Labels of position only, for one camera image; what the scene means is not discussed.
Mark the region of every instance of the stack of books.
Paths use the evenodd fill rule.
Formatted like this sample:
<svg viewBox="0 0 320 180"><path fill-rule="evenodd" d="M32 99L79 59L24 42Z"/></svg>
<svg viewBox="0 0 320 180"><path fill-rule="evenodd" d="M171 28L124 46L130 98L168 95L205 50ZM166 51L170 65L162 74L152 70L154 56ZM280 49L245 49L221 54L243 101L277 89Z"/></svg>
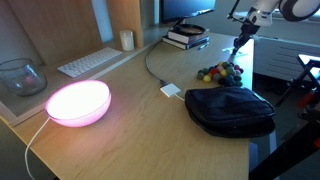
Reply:
<svg viewBox="0 0 320 180"><path fill-rule="evenodd" d="M208 43L210 41L208 32L209 31L206 31L197 35L185 35L172 30L168 32L168 35L163 36L162 41L178 48L188 50L195 46Z"/></svg>

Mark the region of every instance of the white keyboard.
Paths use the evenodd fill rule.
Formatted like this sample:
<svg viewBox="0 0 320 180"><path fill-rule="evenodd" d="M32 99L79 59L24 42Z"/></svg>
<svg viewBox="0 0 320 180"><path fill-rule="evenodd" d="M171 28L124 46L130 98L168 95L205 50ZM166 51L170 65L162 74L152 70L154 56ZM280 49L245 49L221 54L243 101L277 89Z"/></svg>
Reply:
<svg viewBox="0 0 320 180"><path fill-rule="evenodd" d="M106 47L97 52L84 56L80 59L74 60L68 64L60 66L57 69L60 72L72 78L75 78L113 59L114 57L120 55L121 53L122 53L121 51Z"/></svg>

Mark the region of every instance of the toy pile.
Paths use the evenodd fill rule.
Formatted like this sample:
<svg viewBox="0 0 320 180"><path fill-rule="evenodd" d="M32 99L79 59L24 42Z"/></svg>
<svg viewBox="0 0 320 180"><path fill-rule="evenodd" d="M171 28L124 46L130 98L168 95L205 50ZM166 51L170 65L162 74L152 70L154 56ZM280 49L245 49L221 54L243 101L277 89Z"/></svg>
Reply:
<svg viewBox="0 0 320 180"><path fill-rule="evenodd" d="M241 74L243 71L239 65L235 65L232 62L221 61L215 66L199 70L197 78L207 83L214 80L225 87L241 87Z"/></svg>

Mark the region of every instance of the glowing lamp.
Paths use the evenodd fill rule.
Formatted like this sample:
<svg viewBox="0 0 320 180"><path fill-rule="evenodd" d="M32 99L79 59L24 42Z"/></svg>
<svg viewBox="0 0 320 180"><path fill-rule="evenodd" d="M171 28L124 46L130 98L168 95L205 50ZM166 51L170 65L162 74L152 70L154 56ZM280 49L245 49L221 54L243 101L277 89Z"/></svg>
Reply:
<svg viewBox="0 0 320 180"><path fill-rule="evenodd" d="M55 92L46 103L50 118L64 126L82 127L99 120L108 110L111 93L96 80L67 85Z"/></svg>

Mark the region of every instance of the monitor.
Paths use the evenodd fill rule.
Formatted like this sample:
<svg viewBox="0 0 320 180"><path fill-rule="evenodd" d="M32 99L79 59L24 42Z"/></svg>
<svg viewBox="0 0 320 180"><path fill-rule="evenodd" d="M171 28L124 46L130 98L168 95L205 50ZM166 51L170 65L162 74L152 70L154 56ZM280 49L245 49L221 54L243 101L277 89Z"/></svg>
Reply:
<svg viewBox="0 0 320 180"><path fill-rule="evenodd" d="M181 23L184 19L214 11L216 0L160 0L160 21Z"/></svg>

